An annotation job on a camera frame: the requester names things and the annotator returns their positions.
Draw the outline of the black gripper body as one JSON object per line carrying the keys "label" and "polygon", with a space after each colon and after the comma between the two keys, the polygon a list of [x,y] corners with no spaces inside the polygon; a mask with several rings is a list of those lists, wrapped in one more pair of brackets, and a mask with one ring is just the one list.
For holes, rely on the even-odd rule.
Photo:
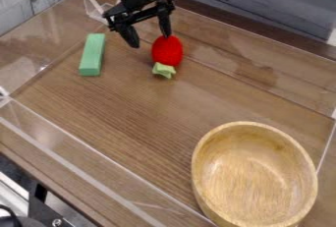
{"label": "black gripper body", "polygon": [[110,29],[116,29],[116,24],[133,25],[153,17],[160,13],[172,14],[174,10],[173,0],[142,0],[141,5],[130,9],[122,2],[104,12],[102,17],[108,21]]}

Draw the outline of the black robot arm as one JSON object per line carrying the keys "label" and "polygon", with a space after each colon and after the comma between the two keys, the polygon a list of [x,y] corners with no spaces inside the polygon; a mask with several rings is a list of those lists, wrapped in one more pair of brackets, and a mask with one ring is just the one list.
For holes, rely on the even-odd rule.
{"label": "black robot arm", "polygon": [[104,12],[110,31],[116,31],[125,43],[138,47],[138,35],[133,24],[157,18],[164,37],[172,34],[169,15],[174,10],[173,0],[120,0],[116,6]]}

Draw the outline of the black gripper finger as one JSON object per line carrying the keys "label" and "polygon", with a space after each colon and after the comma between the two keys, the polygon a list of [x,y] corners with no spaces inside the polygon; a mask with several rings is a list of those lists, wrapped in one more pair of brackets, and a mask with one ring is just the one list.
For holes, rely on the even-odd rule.
{"label": "black gripper finger", "polygon": [[117,25],[117,32],[120,33],[122,39],[125,40],[126,44],[132,48],[138,47],[138,36],[133,26],[118,24]]}
{"label": "black gripper finger", "polygon": [[164,37],[169,37],[172,34],[169,15],[166,13],[160,13],[157,18],[161,33]]}

